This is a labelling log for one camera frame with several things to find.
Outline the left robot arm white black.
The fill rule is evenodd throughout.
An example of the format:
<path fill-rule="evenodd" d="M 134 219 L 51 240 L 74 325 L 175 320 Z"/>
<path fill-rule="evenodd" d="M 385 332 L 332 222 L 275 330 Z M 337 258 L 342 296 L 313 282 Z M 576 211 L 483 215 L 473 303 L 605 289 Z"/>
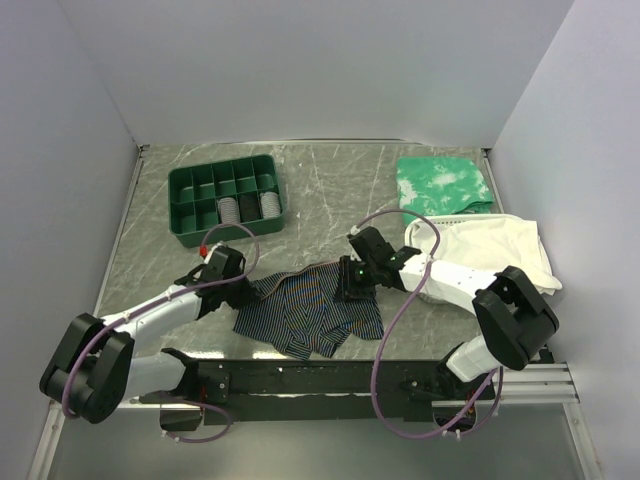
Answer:
<path fill-rule="evenodd" d="M 46 366 L 39 390 L 65 414 L 92 424 L 123 400 L 163 391 L 179 402 L 198 392 L 197 361 L 168 349 L 136 358 L 149 341 L 217 310 L 253 299 L 244 265 L 201 264 L 156 297 L 124 312 L 72 320 Z"/>

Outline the navy striped underwear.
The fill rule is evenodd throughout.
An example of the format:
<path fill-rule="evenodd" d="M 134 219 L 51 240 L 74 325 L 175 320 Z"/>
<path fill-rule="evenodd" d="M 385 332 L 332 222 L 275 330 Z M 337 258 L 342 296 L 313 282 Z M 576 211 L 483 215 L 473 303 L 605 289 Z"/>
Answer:
<path fill-rule="evenodd" d="M 340 302 L 336 262 L 279 272 L 252 282 L 259 299 L 239 310 L 233 331 L 272 345 L 280 354 L 307 360 L 332 357 L 354 335 L 380 340 L 384 326 L 374 299 Z"/>

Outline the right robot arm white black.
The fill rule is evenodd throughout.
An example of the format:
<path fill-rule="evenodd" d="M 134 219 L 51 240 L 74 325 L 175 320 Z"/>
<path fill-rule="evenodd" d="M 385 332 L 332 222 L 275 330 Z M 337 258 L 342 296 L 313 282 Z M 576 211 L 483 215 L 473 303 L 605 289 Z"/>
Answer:
<path fill-rule="evenodd" d="M 433 399 L 456 399 L 473 381 L 506 367 L 524 369 L 557 332 L 559 320 L 518 267 L 494 273 L 445 260 L 435 260 L 417 248 L 385 254 L 362 253 L 358 260 L 339 259 L 337 302 L 370 300 L 376 287 L 426 295 L 475 315 L 481 334 L 452 349 L 430 378 L 416 382 Z"/>

